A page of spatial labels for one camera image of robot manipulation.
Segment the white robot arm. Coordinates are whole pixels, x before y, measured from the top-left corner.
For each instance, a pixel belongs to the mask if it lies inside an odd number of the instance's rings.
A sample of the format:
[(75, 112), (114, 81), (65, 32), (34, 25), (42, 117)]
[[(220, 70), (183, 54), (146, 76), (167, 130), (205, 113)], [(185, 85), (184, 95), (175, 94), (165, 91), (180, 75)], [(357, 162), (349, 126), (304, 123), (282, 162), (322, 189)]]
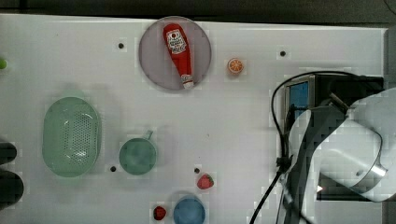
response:
[(292, 156), (276, 224), (318, 224), (318, 182), (326, 175), (371, 202), (395, 197), (395, 90), (305, 110), (290, 129)]

